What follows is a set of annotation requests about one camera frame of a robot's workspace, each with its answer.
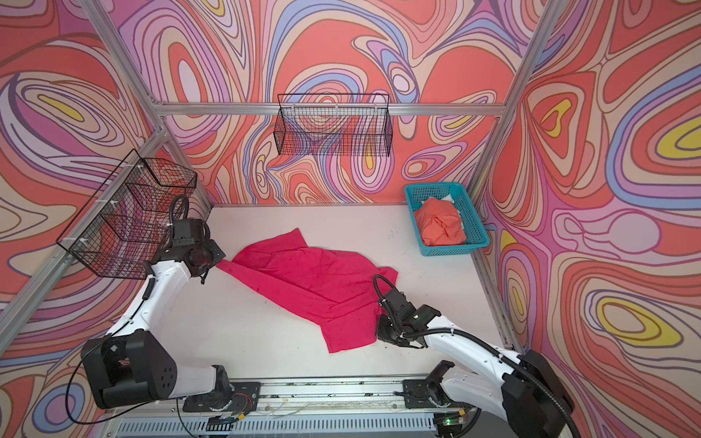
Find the magenta t shirt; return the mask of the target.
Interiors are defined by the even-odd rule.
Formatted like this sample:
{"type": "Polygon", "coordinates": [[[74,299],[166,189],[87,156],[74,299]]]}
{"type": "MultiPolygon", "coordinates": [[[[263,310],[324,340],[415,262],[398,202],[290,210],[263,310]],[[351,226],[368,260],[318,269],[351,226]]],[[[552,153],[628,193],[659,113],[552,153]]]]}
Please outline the magenta t shirt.
{"type": "Polygon", "coordinates": [[[364,255],[308,246],[301,231],[259,241],[217,267],[284,310],[321,329],[328,352],[376,342],[383,314],[372,279],[398,272],[364,255]]]}

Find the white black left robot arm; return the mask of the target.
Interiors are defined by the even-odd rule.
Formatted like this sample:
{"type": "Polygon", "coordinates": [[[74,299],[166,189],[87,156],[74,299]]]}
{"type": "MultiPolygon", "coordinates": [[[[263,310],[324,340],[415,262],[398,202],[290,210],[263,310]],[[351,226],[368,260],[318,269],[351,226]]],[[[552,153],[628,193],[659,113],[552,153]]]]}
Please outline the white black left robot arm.
{"type": "Polygon", "coordinates": [[[187,283],[206,281],[225,256],[206,222],[188,217],[188,210],[188,197],[177,195],[164,242],[143,264],[144,285],[119,321],[80,352],[76,368],[86,373],[102,410],[188,399],[205,410],[224,412],[231,404],[234,394],[224,366],[188,365],[160,342],[164,319],[187,283]]]}

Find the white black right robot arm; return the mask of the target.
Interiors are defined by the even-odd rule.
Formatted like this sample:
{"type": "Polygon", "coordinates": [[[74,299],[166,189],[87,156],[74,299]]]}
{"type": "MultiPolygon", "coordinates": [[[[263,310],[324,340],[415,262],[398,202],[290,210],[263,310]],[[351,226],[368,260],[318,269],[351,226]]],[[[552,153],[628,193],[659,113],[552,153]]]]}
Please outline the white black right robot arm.
{"type": "Polygon", "coordinates": [[[445,355],[425,379],[439,408],[465,403],[504,420],[518,437],[579,437],[575,403],[547,359],[498,348],[462,330],[439,310],[416,308],[396,286],[376,292],[379,341],[445,355]]]}

